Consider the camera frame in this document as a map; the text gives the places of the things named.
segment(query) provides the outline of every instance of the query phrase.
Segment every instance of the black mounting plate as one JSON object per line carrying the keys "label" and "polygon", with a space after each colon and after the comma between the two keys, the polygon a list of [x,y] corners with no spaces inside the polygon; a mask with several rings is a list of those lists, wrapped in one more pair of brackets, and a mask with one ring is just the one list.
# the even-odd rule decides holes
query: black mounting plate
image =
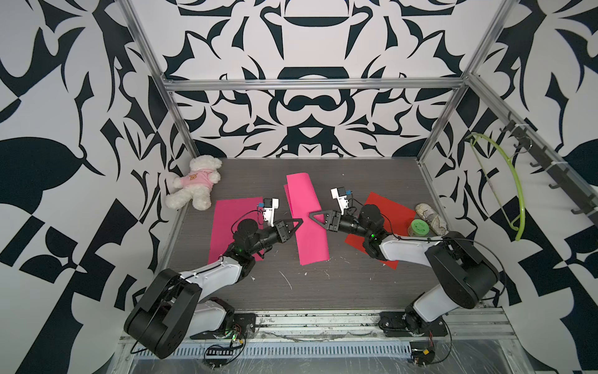
{"label": "black mounting plate", "polygon": [[[247,331],[255,332],[255,314],[253,313],[235,313],[233,316],[233,324],[238,324],[243,329],[243,334]],[[192,340],[203,340],[203,339],[222,339],[216,337],[211,331],[195,334],[190,336]]]}
{"label": "black mounting plate", "polygon": [[[388,320],[388,327],[392,328],[392,321],[401,321],[404,314],[405,312],[381,312],[380,319]],[[384,331],[384,335],[386,335],[387,337],[413,337],[413,335],[408,331],[385,329],[384,327],[384,324],[380,326],[382,331]],[[438,318],[434,322],[431,322],[429,331],[431,331],[432,335],[434,336],[447,336],[449,334],[446,328],[446,324],[444,323],[444,320],[442,318]]]}

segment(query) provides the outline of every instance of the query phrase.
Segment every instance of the metal vent grille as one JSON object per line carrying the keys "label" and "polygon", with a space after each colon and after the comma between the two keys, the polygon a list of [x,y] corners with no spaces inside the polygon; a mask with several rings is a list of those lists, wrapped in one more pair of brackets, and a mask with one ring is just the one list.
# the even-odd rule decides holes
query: metal vent grille
{"label": "metal vent grille", "polygon": [[[168,358],[203,358],[211,343],[183,343]],[[331,357],[395,357],[410,358],[409,342],[248,342],[239,358],[331,358]],[[155,359],[144,351],[137,359]]]}

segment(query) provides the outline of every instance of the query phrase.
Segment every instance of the pink paper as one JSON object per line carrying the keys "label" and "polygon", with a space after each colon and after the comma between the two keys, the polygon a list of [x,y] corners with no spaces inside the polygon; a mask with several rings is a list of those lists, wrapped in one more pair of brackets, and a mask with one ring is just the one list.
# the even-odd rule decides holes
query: pink paper
{"label": "pink paper", "polygon": [[326,230],[309,218],[311,212],[320,211],[320,203],[307,173],[286,176],[286,197],[291,207],[293,218],[302,218],[303,225],[297,229],[297,247],[299,262],[307,265],[318,261],[328,261],[328,240]]}
{"label": "pink paper", "polygon": [[[214,209],[214,221],[212,223],[212,239],[210,240],[210,254],[208,256],[208,263],[211,264],[218,260],[218,257],[226,252],[228,245],[233,242],[233,233],[230,231],[231,225],[238,220],[243,214],[257,209],[259,203],[263,202],[262,197],[248,197],[246,199],[233,200],[218,200],[216,201],[216,208]],[[261,218],[258,219],[257,212],[252,212],[246,215],[243,219],[251,218],[259,224]],[[261,257],[254,254],[257,261],[261,261]]]}

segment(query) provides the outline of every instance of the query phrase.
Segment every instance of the black cable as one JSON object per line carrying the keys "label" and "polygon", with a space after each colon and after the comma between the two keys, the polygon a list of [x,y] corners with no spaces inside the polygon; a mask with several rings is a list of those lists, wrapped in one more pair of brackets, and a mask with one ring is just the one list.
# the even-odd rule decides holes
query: black cable
{"label": "black cable", "polygon": [[[195,274],[191,274],[191,275],[190,275],[190,276],[188,276],[188,277],[185,277],[185,278],[182,278],[182,279],[180,279],[180,280],[179,280],[179,281],[178,281],[178,282],[177,282],[175,285],[173,285],[173,286],[172,286],[172,288],[175,288],[175,287],[177,287],[177,286],[178,286],[179,284],[181,284],[183,281],[186,281],[187,279],[191,278],[191,277],[192,277],[192,276],[194,276],[194,275],[195,275]],[[164,289],[162,289],[162,292],[161,292],[161,293],[164,293],[164,291],[166,291],[166,290],[167,290],[167,288],[165,287]],[[153,321],[153,320],[154,320],[154,317],[155,317],[156,313],[158,313],[158,311],[160,310],[160,307],[162,306],[162,302],[164,302],[164,296],[162,296],[162,298],[161,298],[161,299],[160,299],[160,301],[158,302],[158,307],[155,309],[155,311],[154,311],[154,314],[152,314],[151,318],[150,318],[150,319],[149,319],[149,321],[148,321],[148,324],[145,326],[145,328],[144,328],[144,332],[142,332],[142,333],[141,333],[141,335],[140,335],[140,337],[139,337],[140,339],[141,339],[141,338],[142,338],[142,337],[145,335],[145,332],[148,330],[148,327],[150,326],[150,324],[151,324],[151,321]],[[137,351],[133,352],[133,350],[134,350],[134,349],[135,349],[135,347],[137,346],[137,343],[139,343],[139,340],[135,340],[135,344],[133,344],[133,346],[131,347],[131,350],[129,351],[129,353],[130,353],[130,354],[137,354],[137,353],[141,353],[141,352],[144,352],[144,351],[147,351],[147,350],[148,350],[147,348],[144,348],[144,349],[139,349],[139,350],[137,350]]]}
{"label": "black cable", "polygon": [[239,351],[239,353],[238,353],[238,354],[237,354],[235,357],[231,358],[231,360],[230,360],[230,361],[228,361],[228,362],[226,363],[226,365],[228,365],[228,364],[230,364],[231,362],[233,362],[234,360],[236,360],[236,359],[237,359],[237,357],[239,357],[239,356],[240,356],[240,355],[243,353],[243,351],[245,350],[245,346],[246,346],[246,345],[247,345],[247,338],[246,338],[246,335],[243,335],[243,348],[242,348],[242,349]]}
{"label": "black cable", "polygon": [[264,227],[264,211],[262,209],[258,209],[258,224],[260,224],[262,227]]}
{"label": "black cable", "polygon": [[453,350],[453,335],[450,333],[450,328],[449,328],[449,325],[447,325],[447,324],[446,324],[446,322],[444,323],[444,325],[447,327],[448,336],[449,336],[449,338],[450,338],[450,345],[448,346],[448,353],[447,353],[447,355],[446,355],[446,356],[444,356],[444,358],[443,358],[442,360],[439,360],[439,361],[436,361],[436,362],[430,362],[429,364],[426,364],[426,366],[427,366],[427,365],[436,365],[436,364],[440,364],[441,362],[443,362],[444,360],[446,360],[446,359],[447,359],[447,358],[450,356],[450,353],[451,353],[451,351]]}
{"label": "black cable", "polygon": [[236,220],[236,221],[235,221],[235,222],[234,222],[234,223],[233,223],[233,224],[230,226],[230,232],[234,234],[234,231],[233,231],[233,227],[234,227],[234,225],[236,225],[236,224],[237,224],[237,222],[239,222],[240,220],[242,220],[242,219],[243,219],[243,217],[245,217],[245,216],[246,216],[246,215],[248,215],[249,213],[253,213],[253,212],[257,212],[257,213],[258,213],[258,220],[259,220],[259,219],[260,219],[260,218],[259,218],[259,217],[260,217],[260,216],[259,216],[259,214],[260,214],[260,211],[259,211],[259,210],[257,210],[257,209],[254,209],[254,210],[252,210],[252,211],[249,211],[249,212],[247,212],[247,213],[243,214],[243,215],[241,216],[241,218],[239,218],[238,220]]}
{"label": "black cable", "polygon": [[241,339],[243,340],[243,343],[241,345],[238,346],[234,346],[234,347],[224,347],[220,344],[213,344],[211,346],[209,346],[208,348],[206,348],[205,351],[203,351],[203,363],[210,365],[210,362],[206,360],[206,353],[208,352],[208,350],[210,349],[214,349],[216,351],[236,351],[238,349],[240,349],[239,353],[237,353],[236,356],[234,356],[233,358],[231,358],[230,360],[226,361],[224,364],[220,365],[221,367],[224,365],[228,365],[231,362],[233,362],[237,357],[239,357],[241,355],[241,353],[243,353],[243,351],[245,350],[245,346],[247,345],[247,341],[246,341],[246,331],[241,335]]}
{"label": "black cable", "polygon": [[388,217],[385,216],[382,212],[380,212],[380,214],[382,215],[382,217],[386,218],[386,220],[388,221],[388,224],[390,224],[390,233],[392,234],[392,236],[401,240],[401,238],[399,238],[397,235],[395,235],[395,231],[392,229],[392,222],[390,222],[390,219],[388,219]]}
{"label": "black cable", "polygon": [[357,201],[357,199],[355,199],[355,198],[354,198],[354,197],[352,197],[352,196],[353,196],[353,194],[351,194],[351,198],[349,199],[349,201],[354,201],[354,202],[356,202],[357,204],[359,204],[359,205],[363,206],[363,204],[362,204],[362,203],[360,203],[359,201]]}

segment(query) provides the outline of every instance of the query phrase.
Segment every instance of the teddy bear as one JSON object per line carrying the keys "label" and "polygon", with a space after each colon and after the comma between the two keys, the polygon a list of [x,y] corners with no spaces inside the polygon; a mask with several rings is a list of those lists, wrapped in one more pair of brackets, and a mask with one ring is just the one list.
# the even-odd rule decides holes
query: teddy bear
{"label": "teddy bear", "polygon": [[180,209],[192,199],[193,208],[199,211],[208,209],[212,206],[212,186],[220,182],[220,173],[216,169],[221,166],[222,161],[207,154],[192,159],[189,163],[191,172],[182,178],[174,179],[174,188],[181,189],[166,196],[166,206],[170,209]]}

